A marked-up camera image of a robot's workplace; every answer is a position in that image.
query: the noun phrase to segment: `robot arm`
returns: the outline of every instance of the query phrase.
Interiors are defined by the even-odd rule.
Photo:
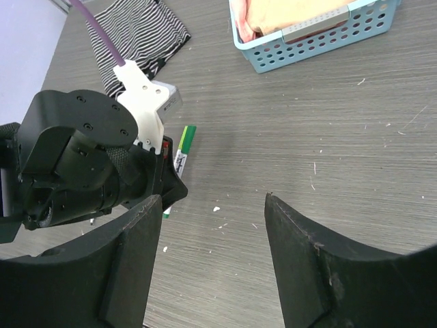
[[[160,195],[165,210],[186,197],[157,114],[162,106],[141,100],[144,116],[98,92],[46,90],[21,125],[0,128],[0,243],[12,242],[21,223],[34,230],[84,221],[150,195]]]

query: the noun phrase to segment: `beige cloth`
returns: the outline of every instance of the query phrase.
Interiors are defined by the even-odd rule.
[[[250,0],[247,23],[263,35],[303,22],[354,0]]]

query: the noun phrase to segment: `white wall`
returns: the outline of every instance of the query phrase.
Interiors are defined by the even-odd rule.
[[[23,120],[66,19],[49,0],[0,0],[0,124]]]

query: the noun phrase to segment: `green marker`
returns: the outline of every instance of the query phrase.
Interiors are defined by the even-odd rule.
[[[182,172],[184,171],[186,158],[190,152],[191,143],[193,142],[194,134],[196,133],[196,128],[197,127],[194,125],[185,126],[184,133],[182,133],[182,138],[180,140],[174,162],[176,174],[179,176],[179,178],[182,178]],[[168,207],[168,209],[164,212],[164,219],[170,216],[170,211],[171,207]]]

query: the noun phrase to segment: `plastic basket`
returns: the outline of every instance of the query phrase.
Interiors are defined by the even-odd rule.
[[[387,32],[401,1],[357,0],[247,43],[241,42],[230,9],[234,44],[258,73],[268,72]]]

